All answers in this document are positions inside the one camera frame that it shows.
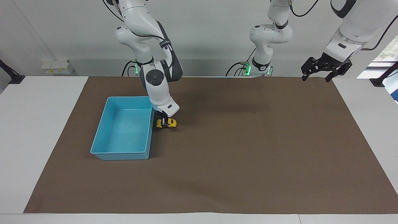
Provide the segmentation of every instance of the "white electrical box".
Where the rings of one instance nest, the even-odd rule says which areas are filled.
[[[41,66],[44,73],[46,74],[59,74],[59,75],[70,75],[74,68],[69,63],[69,61],[43,61],[43,65]]]

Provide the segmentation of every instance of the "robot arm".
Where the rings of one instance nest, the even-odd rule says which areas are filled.
[[[331,71],[330,82],[352,66],[350,58],[372,39],[375,31],[397,14],[398,0],[331,0],[332,10],[343,23],[319,59],[310,57],[301,67],[303,81],[319,71]]]
[[[270,43],[286,43],[292,38],[293,31],[289,25],[289,13],[288,0],[271,0],[268,17],[274,23],[254,26],[251,29],[250,40],[256,45],[256,54],[251,61],[253,72],[259,75],[266,73],[273,54],[273,49],[269,47]]]
[[[163,26],[150,15],[145,0],[112,0],[112,5],[126,24],[116,29],[116,36],[134,51],[142,85],[154,108],[166,116],[174,115],[179,106],[170,96],[168,82],[178,81],[183,71]],[[151,38],[159,41],[166,59],[154,62],[149,46],[142,42]]]

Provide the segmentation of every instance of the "yellow toy car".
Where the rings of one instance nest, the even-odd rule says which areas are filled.
[[[162,119],[158,119],[156,121],[156,127],[157,128],[175,128],[177,127],[177,121],[174,119],[167,119],[167,123],[166,123],[166,118],[162,118]]]

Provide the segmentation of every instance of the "brown mat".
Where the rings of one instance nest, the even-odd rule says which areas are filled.
[[[398,213],[333,83],[183,78],[170,87],[178,127],[154,130],[150,159],[101,161],[90,147],[107,98],[146,92],[137,78],[90,77],[25,212]]]

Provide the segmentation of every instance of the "blue object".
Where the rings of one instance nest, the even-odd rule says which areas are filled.
[[[395,91],[391,94],[391,96],[395,99],[395,101],[398,101],[398,89],[395,90]]]
[[[153,119],[148,96],[109,97],[91,154],[102,160],[148,159]]]

